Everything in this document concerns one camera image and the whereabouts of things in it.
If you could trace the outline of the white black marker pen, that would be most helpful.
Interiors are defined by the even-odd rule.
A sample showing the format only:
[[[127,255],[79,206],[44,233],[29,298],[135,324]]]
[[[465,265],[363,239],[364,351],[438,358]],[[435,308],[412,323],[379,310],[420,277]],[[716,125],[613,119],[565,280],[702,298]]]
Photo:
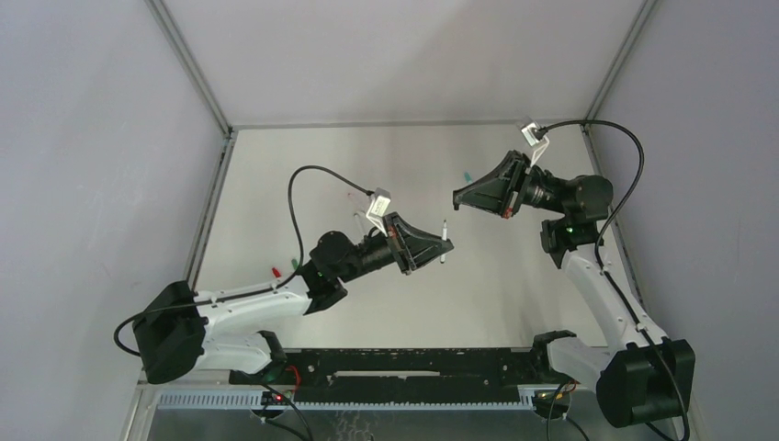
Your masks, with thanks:
[[[444,245],[446,244],[447,239],[448,239],[447,220],[444,219],[443,220],[443,225],[442,225],[442,233],[441,233],[441,240],[442,240],[442,243],[443,243],[443,245],[442,245],[443,248],[442,248],[442,253],[439,256],[439,263],[442,264],[442,265],[446,262],[446,253],[447,253],[447,251],[445,250]]]

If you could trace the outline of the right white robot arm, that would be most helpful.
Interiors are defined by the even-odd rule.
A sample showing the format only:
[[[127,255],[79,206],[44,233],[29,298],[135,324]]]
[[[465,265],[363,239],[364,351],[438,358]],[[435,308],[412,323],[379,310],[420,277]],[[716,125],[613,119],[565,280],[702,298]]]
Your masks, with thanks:
[[[694,350],[683,339],[672,340],[638,300],[616,284],[597,228],[609,215],[613,194],[611,182],[602,176],[555,177],[525,154],[510,151],[484,177],[455,190],[453,205],[503,219],[523,206],[558,213],[558,219],[541,224],[542,248],[581,293],[606,348],[590,347],[569,331],[540,334],[534,348],[542,367],[593,391],[613,427],[684,418]]]

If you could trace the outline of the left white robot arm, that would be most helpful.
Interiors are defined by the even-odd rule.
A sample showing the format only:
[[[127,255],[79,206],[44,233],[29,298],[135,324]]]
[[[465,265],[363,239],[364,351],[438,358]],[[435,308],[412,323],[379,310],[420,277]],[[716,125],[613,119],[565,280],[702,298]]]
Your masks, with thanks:
[[[197,370],[280,370],[286,356],[270,322],[327,310],[346,297],[347,282],[391,265],[409,275],[454,249],[396,212],[382,221],[385,231],[360,243],[325,233],[288,281],[216,291],[194,291],[185,280],[167,285],[132,321],[146,380],[165,384]]]

